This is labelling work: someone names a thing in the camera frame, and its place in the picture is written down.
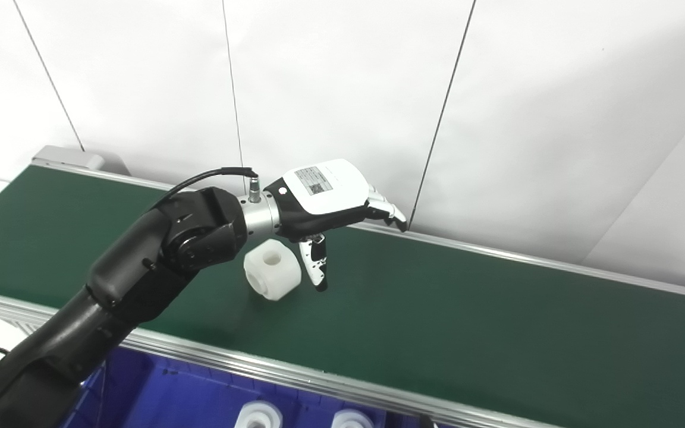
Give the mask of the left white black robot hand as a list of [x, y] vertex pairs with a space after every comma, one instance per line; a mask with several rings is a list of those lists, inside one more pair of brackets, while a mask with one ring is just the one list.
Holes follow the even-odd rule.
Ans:
[[327, 231], [367, 219], [396, 225], [402, 232], [409, 226], [405, 214], [342, 158], [294, 168], [264, 192], [278, 212], [275, 235], [298, 245], [308, 278], [319, 292], [327, 289]]

